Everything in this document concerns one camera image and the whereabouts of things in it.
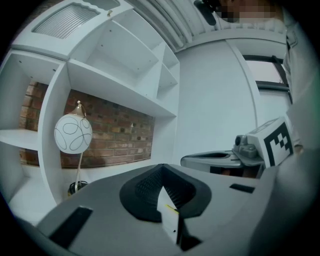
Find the paper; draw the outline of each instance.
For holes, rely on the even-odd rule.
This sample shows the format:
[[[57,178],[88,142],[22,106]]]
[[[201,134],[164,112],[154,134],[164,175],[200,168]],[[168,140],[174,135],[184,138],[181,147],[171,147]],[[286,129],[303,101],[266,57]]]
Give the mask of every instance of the paper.
[[[162,227],[170,239],[176,244],[178,237],[179,213],[170,199],[165,187],[162,187],[156,208],[161,213]]]

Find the window frame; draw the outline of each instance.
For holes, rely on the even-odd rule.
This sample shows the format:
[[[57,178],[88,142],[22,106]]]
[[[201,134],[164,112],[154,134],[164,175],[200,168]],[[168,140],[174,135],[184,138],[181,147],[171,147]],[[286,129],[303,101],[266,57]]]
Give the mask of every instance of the window frame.
[[[291,104],[292,96],[290,93],[290,88],[288,84],[288,80],[286,77],[285,69],[282,67],[282,63],[284,62],[283,59],[277,58],[276,56],[267,57],[267,56],[259,56],[259,55],[243,55],[243,58],[246,61],[258,61],[258,62],[269,62],[273,63],[276,71],[278,72],[281,80],[283,83],[280,82],[269,82],[269,81],[255,81],[256,85],[258,87],[258,90],[260,91],[276,91],[276,92],[285,92],[288,93],[288,96],[290,98]]]

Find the spherical lamp shade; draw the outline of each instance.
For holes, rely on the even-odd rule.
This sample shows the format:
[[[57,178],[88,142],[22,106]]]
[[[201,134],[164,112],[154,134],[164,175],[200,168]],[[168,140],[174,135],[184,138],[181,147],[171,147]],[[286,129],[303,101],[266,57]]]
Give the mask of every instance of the spherical lamp shade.
[[[85,117],[66,114],[56,123],[54,138],[62,152],[80,154],[90,145],[92,128]]]

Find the table lamp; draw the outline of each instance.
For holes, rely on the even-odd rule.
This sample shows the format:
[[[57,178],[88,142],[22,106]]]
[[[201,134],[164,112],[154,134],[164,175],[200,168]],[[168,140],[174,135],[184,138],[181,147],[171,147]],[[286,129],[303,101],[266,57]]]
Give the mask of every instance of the table lamp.
[[[76,172],[74,183],[74,192],[78,191],[78,182],[80,177],[80,166],[82,161],[83,152],[87,150],[92,139],[92,128],[87,120],[86,110],[81,104],[80,100],[77,101],[76,108],[62,116],[56,123],[54,128],[54,138],[58,148],[67,154],[81,154]]]

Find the white ceiling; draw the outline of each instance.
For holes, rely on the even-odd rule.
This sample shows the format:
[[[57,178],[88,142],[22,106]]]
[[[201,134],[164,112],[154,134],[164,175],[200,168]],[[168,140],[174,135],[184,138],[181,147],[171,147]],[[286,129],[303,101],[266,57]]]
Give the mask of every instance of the white ceiling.
[[[230,38],[255,38],[285,43],[285,26],[279,20],[252,24],[228,23],[214,13],[217,23],[210,26],[195,8],[194,0],[126,1],[158,31],[174,52]]]

